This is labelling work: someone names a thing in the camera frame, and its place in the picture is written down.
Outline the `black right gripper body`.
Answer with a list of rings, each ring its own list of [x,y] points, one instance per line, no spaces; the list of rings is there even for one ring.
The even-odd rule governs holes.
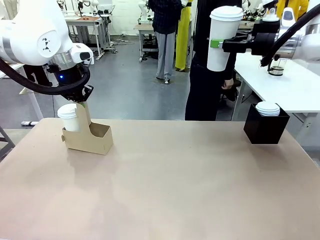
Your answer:
[[[254,56],[266,56],[273,47],[276,33],[258,32],[251,44],[251,54]]]

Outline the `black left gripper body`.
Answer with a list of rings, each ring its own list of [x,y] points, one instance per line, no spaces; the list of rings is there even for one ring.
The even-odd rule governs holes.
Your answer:
[[[60,95],[80,93],[90,79],[90,70],[86,65],[76,65],[72,68],[55,72]]]

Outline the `person's left hand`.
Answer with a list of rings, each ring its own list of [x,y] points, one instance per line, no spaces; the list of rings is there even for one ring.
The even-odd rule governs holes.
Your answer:
[[[234,80],[231,78],[231,79],[225,80],[221,88],[223,90],[229,90],[233,87],[233,85],[234,85]]]

